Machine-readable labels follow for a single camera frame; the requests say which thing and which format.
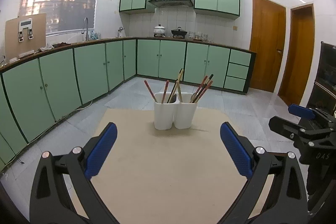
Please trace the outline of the bamboo chopstick orange end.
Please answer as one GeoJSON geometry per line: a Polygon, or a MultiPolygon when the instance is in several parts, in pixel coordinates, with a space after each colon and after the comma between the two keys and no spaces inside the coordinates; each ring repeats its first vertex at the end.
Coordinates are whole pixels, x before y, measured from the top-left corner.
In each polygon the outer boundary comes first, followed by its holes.
{"type": "Polygon", "coordinates": [[[176,89],[177,89],[177,85],[179,84],[179,81],[180,81],[180,79],[181,79],[182,76],[183,76],[183,68],[179,71],[178,77],[177,77],[177,79],[175,81],[175,84],[174,84],[173,89],[172,89],[172,91],[170,93],[170,96],[169,96],[169,99],[168,99],[167,103],[171,103],[172,102],[173,96],[175,95],[175,92],[176,92],[176,89]]]}

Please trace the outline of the dark green black chopstick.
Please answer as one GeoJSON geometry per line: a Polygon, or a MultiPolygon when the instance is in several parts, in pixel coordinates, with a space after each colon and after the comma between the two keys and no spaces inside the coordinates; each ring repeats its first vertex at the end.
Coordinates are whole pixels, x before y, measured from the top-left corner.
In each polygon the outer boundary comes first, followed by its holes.
{"type": "Polygon", "coordinates": [[[172,96],[175,94],[176,88],[177,88],[178,80],[174,83],[173,89],[169,95],[169,98],[167,100],[167,103],[170,103],[172,96]]]}

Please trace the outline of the red chopstick bamboo tip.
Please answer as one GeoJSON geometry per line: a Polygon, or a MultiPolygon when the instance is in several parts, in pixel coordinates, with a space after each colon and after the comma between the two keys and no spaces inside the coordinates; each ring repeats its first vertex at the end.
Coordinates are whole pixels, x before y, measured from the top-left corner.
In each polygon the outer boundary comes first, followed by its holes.
{"type": "Polygon", "coordinates": [[[147,80],[144,80],[144,84],[145,84],[145,86],[147,87],[147,89],[148,89],[148,91],[149,91],[151,97],[153,98],[154,102],[157,102],[157,99],[156,99],[156,97],[155,97],[153,91],[151,90],[151,87],[150,87],[149,83],[147,82],[147,80]]]}

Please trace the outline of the bamboo chopstick red end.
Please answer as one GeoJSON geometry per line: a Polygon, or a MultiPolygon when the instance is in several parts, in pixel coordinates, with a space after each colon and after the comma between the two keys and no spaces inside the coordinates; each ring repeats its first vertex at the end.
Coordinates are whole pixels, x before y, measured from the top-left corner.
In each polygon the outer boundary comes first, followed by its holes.
{"type": "Polygon", "coordinates": [[[201,84],[199,85],[199,87],[198,87],[197,90],[196,90],[197,95],[198,95],[199,91],[201,90],[201,88],[203,87],[203,85],[205,84],[207,78],[208,78],[208,76],[205,75],[204,79],[202,80],[201,84]]]}

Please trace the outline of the black cabinet at right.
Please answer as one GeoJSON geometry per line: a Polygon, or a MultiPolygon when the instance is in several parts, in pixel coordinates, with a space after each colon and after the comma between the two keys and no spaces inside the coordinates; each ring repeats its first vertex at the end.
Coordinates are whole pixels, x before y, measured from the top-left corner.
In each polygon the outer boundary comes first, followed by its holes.
{"type": "Polygon", "coordinates": [[[317,75],[307,103],[307,107],[321,109],[330,115],[335,113],[335,54],[335,46],[321,42],[317,75]]]}

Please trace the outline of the wooden door right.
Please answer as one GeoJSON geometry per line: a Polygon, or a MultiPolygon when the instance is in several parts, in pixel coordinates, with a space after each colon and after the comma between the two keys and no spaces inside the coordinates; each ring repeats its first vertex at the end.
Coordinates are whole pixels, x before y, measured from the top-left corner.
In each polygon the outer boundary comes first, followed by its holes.
{"type": "Polygon", "coordinates": [[[314,7],[290,11],[290,38],[286,66],[278,96],[287,104],[300,104],[309,79],[314,51],[314,7]]]}

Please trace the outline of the wooden door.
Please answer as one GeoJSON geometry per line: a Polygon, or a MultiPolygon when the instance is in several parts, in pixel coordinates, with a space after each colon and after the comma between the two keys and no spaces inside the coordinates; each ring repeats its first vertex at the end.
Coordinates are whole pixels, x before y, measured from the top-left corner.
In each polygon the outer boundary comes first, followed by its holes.
{"type": "Polygon", "coordinates": [[[309,79],[314,51],[314,7],[290,11],[290,38],[286,66],[278,96],[287,104],[300,104],[309,79]]]}
{"type": "Polygon", "coordinates": [[[250,87],[273,92],[278,79],[286,32],[286,8],[268,0],[253,0],[249,50],[256,53],[250,87]]]}

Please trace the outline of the wooden door left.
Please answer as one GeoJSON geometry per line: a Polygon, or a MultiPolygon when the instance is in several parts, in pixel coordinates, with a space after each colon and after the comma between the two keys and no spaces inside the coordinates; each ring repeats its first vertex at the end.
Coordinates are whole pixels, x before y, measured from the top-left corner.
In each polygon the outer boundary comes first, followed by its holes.
{"type": "Polygon", "coordinates": [[[256,53],[250,87],[273,92],[278,79],[286,32],[286,8],[268,0],[253,0],[249,50],[256,53]]]}

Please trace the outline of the red chopstick right compartment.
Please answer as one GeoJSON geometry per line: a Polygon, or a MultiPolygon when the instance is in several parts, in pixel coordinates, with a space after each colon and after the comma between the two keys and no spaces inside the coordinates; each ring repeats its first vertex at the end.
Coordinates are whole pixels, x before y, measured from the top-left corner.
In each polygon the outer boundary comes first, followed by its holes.
{"type": "Polygon", "coordinates": [[[201,92],[197,95],[196,99],[194,100],[194,103],[198,103],[198,101],[201,99],[201,97],[205,94],[207,89],[212,85],[213,81],[210,80],[206,86],[201,90],[201,92]]]}

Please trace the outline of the metal spoon right compartment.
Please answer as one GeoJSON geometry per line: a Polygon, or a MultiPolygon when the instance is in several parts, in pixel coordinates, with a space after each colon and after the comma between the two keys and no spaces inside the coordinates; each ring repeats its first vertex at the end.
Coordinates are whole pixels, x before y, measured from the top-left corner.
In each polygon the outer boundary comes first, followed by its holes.
{"type": "Polygon", "coordinates": [[[195,97],[197,96],[197,92],[193,93],[191,98],[190,98],[190,103],[193,103],[195,97]]]}

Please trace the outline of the plain bamboo chopstick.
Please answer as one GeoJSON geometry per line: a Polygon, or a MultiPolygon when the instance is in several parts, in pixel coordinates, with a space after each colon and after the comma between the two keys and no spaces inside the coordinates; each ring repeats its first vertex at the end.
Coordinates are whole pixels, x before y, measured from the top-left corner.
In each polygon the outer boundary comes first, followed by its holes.
{"type": "Polygon", "coordinates": [[[179,74],[178,76],[178,84],[177,84],[177,90],[178,90],[178,96],[179,96],[179,101],[183,102],[183,98],[182,98],[182,92],[181,92],[181,86],[180,86],[180,79],[182,76],[182,72],[179,74]]]}

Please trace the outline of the white double utensil holder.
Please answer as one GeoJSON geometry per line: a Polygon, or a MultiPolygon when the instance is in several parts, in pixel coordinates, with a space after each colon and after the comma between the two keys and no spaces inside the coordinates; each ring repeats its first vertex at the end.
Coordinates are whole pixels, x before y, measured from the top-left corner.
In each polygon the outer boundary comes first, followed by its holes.
{"type": "Polygon", "coordinates": [[[177,129],[191,127],[197,103],[190,102],[192,93],[182,92],[182,101],[179,97],[173,103],[167,103],[167,93],[162,103],[163,92],[155,93],[154,101],[154,127],[157,130],[169,130],[172,125],[177,129]]]}

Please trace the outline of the glass jars on counter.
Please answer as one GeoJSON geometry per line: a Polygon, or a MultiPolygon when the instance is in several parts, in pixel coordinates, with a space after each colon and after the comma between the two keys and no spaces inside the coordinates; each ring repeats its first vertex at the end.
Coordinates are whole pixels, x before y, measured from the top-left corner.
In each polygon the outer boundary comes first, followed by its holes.
{"type": "Polygon", "coordinates": [[[188,36],[190,40],[195,40],[195,41],[200,41],[200,42],[206,42],[208,40],[208,35],[201,33],[201,32],[189,31],[188,36]]]}

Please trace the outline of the black wok pan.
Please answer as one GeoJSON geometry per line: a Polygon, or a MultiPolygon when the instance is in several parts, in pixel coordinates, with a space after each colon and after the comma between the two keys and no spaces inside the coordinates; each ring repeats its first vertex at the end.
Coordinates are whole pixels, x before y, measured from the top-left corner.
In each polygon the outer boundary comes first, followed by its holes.
{"type": "Polygon", "coordinates": [[[181,27],[178,27],[175,30],[171,30],[173,38],[185,39],[187,31],[183,30],[181,27]]]}

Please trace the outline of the chrome sink faucet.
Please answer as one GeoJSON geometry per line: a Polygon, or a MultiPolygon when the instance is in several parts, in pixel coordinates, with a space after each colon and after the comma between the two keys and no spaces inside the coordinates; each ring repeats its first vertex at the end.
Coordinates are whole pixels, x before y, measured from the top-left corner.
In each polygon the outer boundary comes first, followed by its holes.
{"type": "Polygon", "coordinates": [[[87,17],[84,18],[84,26],[81,31],[83,35],[85,35],[85,41],[89,40],[89,20],[87,17]]]}

